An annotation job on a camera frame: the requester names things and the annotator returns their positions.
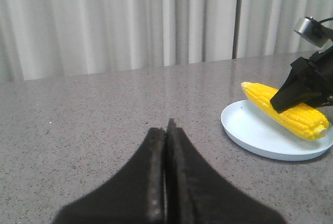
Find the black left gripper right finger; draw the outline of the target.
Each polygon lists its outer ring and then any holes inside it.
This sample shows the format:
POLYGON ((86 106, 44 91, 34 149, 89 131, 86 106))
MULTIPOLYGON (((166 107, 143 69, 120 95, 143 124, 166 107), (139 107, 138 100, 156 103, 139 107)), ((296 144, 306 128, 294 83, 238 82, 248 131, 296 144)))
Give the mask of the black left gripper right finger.
POLYGON ((166 131, 168 223, 285 223, 280 213, 234 187, 170 119, 166 131))

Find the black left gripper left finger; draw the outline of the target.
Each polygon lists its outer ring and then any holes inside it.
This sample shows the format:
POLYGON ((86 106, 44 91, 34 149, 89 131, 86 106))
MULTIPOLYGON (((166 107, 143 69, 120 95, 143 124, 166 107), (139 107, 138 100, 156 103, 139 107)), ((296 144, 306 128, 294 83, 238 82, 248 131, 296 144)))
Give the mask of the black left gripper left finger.
POLYGON ((164 139, 150 128, 110 180, 63 207, 53 223, 164 223, 164 139))

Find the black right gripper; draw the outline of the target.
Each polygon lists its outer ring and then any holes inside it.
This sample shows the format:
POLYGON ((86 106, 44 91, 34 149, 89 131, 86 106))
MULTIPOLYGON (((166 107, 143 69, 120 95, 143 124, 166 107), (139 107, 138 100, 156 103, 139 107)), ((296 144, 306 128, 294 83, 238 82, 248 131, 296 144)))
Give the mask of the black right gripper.
POLYGON ((278 92, 270 100, 282 113, 305 103, 313 108, 332 106, 332 46, 309 59, 298 58, 278 92))

